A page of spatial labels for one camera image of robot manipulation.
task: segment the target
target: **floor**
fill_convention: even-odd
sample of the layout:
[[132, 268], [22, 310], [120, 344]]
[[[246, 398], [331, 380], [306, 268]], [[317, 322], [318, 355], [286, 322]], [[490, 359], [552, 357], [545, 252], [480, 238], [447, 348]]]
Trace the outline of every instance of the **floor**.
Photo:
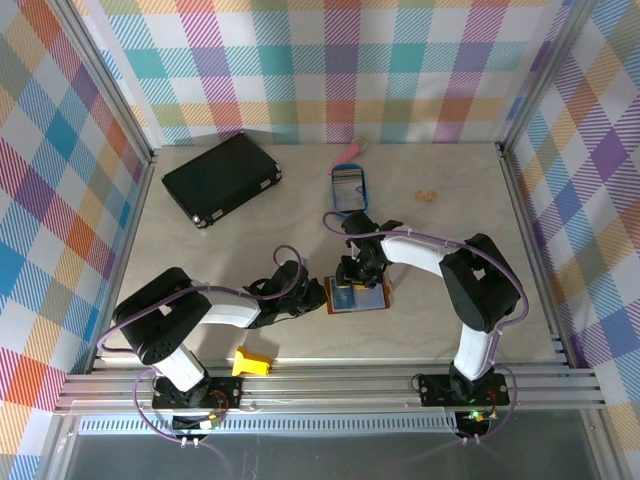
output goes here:
[[[349, 250], [326, 231], [322, 214], [331, 207], [326, 170], [344, 146], [266, 146], [283, 179], [206, 230], [198, 230], [168, 195], [162, 175], [207, 147], [164, 147], [143, 210], [120, 292], [126, 298], [172, 266], [200, 281], [248, 285], [275, 270], [272, 251], [282, 243], [299, 249], [311, 275], [335, 274]], [[530, 297], [528, 319], [505, 331], [498, 360], [547, 360], [554, 352], [512, 204], [490, 144], [372, 145], [357, 159], [369, 188], [369, 216], [464, 240], [491, 236]], [[436, 190], [438, 200], [416, 200], [417, 190]], [[203, 360], [227, 358], [244, 344], [249, 351], [282, 359], [423, 359], [455, 355], [461, 322], [441, 278], [393, 265], [394, 293], [388, 310], [329, 316], [323, 307], [298, 319], [259, 330], [200, 325], [186, 345]], [[114, 335], [109, 346], [126, 346]]]

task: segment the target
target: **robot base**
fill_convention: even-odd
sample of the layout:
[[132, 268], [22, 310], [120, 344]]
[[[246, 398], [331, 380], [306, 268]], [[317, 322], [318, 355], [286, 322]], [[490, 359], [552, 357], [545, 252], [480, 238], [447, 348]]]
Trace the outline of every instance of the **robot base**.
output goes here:
[[449, 375], [419, 375], [418, 392], [423, 407], [469, 406], [493, 407], [509, 405], [509, 393], [504, 375], [492, 373], [486, 376], [474, 390], [469, 401], [462, 400], [451, 388]]
[[220, 399], [224, 397], [229, 403], [228, 406], [223, 405], [225, 409], [238, 408], [242, 396], [242, 378], [206, 376], [201, 383], [191, 389], [193, 392], [185, 394], [178, 390], [168, 378], [158, 377], [153, 388], [155, 393], [151, 407], [154, 410], [188, 408], [218, 410]]

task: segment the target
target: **plaid wall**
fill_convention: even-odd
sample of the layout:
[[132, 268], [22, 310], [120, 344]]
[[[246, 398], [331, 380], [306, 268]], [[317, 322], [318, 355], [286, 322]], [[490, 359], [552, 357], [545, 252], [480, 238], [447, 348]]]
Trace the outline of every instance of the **plaid wall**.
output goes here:
[[0, 0], [0, 479], [35, 472], [141, 170], [45, 0]]
[[99, 3], [76, 0], [150, 140], [192, 144], [495, 141], [569, 2]]
[[572, 342], [640, 478], [640, 2], [600, 0], [516, 148]]

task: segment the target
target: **purple cable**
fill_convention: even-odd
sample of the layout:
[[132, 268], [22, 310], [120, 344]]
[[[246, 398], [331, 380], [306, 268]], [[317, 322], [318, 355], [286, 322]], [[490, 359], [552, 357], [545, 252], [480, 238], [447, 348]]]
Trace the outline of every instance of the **purple cable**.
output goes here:
[[232, 288], [220, 287], [220, 286], [197, 285], [197, 286], [185, 288], [184, 290], [180, 290], [179, 292], [176, 292], [176, 293], [174, 293], [172, 295], [169, 295], [168, 297], [166, 297], [166, 298], [154, 303], [150, 307], [147, 307], [147, 308], [145, 308], [143, 310], [140, 310], [138, 313], [135, 313], [135, 314], [131, 315], [130, 317], [127, 317], [127, 319], [122, 321], [121, 323], [118, 323], [117, 325], [111, 327], [109, 330], [104, 332], [100, 336], [100, 338], [98, 338], [98, 341], [96, 343], [96, 345], [98, 347], [98, 350], [99, 351], [104, 351], [104, 352], [109, 352], [109, 353], [129, 353], [129, 354], [136, 355], [136, 352], [134, 352], [131, 349], [128, 349], [128, 348], [111, 348], [111, 347], [107, 347], [104, 343], [107, 341], [107, 338], [109, 338], [109, 336], [112, 335], [114, 332], [117, 332], [118, 330], [121, 330], [121, 329], [123, 329], [124, 327], [126, 327], [128, 325], [131, 325], [133, 322], [140, 320], [142, 317], [145, 317], [146, 315], [149, 315], [154, 310], [157, 310], [158, 308], [160, 308], [160, 307], [162, 307], [162, 306], [164, 306], [164, 305], [166, 305], [168, 303], [175, 302], [180, 297], [183, 297], [184, 295], [187, 295], [188, 293], [193, 293], [193, 292], [225, 292], [225, 293], [230, 293], [232, 295], [238, 295], [238, 296], [243, 297], [243, 298], [249, 298], [251, 300], [259, 300], [259, 301], [260, 300], [262, 300], [262, 301], [274, 300], [276, 298], [280, 298], [280, 297], [286, 295], [291, 290], [293, 290], [293, 287], [295, 287], [296, 284], [298, 283], [298, 280], [300, 280], [300, 276], [302, 275], [302, 257], [300, 256], [298, 251], [295, 248], [293, 248], [291, 245], [280, 245], [278, 248], [276, 248], [273, 251], [273, 261], [278, 266], [281, 266], [282, 264], [278, 262], [276, 256], [278, 255], [278, 252], [280, 250], [282, 250], [283, 248], [291, 250], [293, 252], [293, 254], [296, 256], [296, 261], [298, 262], [298, 271], [296, 272], [296, 276], [294, 277], [294, 279], [291, 281], [291, 283], [284, 290], [282, 290], [282, 291], [280, 291], [278, 293], [274, 293], [272, 295], [260, 296], [260, 295], [251, 295], [249, 293], [239, 292], [239, 291], [234, 290]]
[[[140, 402], [138, 401], [138, 385], [140, 385], [140, 381], [142, 380], [142, 377], [144, 377], [146, 374], [148, 374], [150, 372], [153, 372], [153, 368], [147, 368], [140, 375], [138, 375], [138, 377], [134, 380], [134, 382], [133, 382], [133, 390], [132, 390], [133, 406], [136, 408], [136, 411], [138, 412], [138, 415], [140, 415], [140, 418], [142, 419], [142, 421], [154, 433], [158, 434], [159, 436], [161, 436], [165, 440], [169, 440], [170, 442], [179, 443], [180, 445], [182, 445], [182, 440], [180, 440], [179, 438], [174, 437], [172, 435], [169, 435], [169, 434], [163, 432], [162, 430], [160, 430], [159, 428], [157, 428], [153, 423], [151, 423], [151, 421], [147, 418], [147, 416], [142, 412], [142, 408], [140, 407]], [[193, 440], [187, 440], [185, 445], [193, 445], [195, 447], [195, 443], [193, 442]], [[220, 460], [224, 464], [225, 469], [228, 472], [232, 471], [231, 470], [231, 465], [229, 464], [229, 461], [226, 458], [224, 458], [224, 455], [222, 454], [222, 452], [220, 450], [218, 450], [216, 447], [214, 447], [213, 445], [210, 445], [208, 443], [198, 442], [198, 445], [199, 446], [203, 446], [205, 448], [208, 448], [213, 453], [218, 455], [218, 457], [220, 457]]]
[[479, 250], [471, 245], [467, 245], [466, 243], [455, 242], [453, 240], [446, 240], [444, 238], [435, 237], [433, 235], [428, 235], [426, 233], [420, 233], [420, 232], [414, 232], [414, 231], [390, 230], [388, 232], [385, 231], [385, 232], [349, 234], [349, 233], [342, 232], [340, 230], [336, 230], [335, 228], [329, 225], [329, 223], [327, 222], [327, 218], [334, 217], [334, 216], [343, 218], [341, 215], [339, 215], [336, 212], [327, 212], [322, 216], [322, 223], [327, 228], [327, 230], [337, 235], [341, 235], [343, 237], [348, 237], [348, 238], [370, 238], [370, 237], [379, 237], [379, 236], [407, 237], [407, 238], [414, 238], [416, 240], [421, 240], [423, 242], [430, 243], [432, 245], [437, 245], [440, 247], [445, 247], [445, 248], [451, 248], [451, 247], [464, 248], [465, 250], [469, 250], [474, 255], [477, 255], [478, 257], [483, 258], [484, 260], [489, 262], [491, 265], [496, 267], [498, 271], [500, 271], [500, 273], [502, 273], [505, 277], [507, 277], [507, 279], [509, 279], [509, 281], [513, 284], [515, 289], [518, 291], [520, 298], [522, 298], [522, 312], [516, 318], [513, 318], [511, 320], [505, 320], [497, 328], [498, 334], [496, 335], [494, 340], [491, 342], [491, 347], [489, 349], [488, 359], [491, 364], [495, 362], [495, 355], [496, 355], [496, 350], [498, 348], [498, 341], [500, 339], [500, 336], [502, 335], [502, 331], [504, 330], [504, 328], [510, 325], [515, 325], [516, 323], [520, 323], [529, 314], [529, 298], [527, 297], [527, 294], [524, 291], [524, 287], [522, 286], [522, 283], [520, 283], [520, 280], [518, 280], [518, 277], [516, 277], [508, 268], [506, 268], [504, 265], [498, 262], [495, 258], [483, 252], [482, 250]]

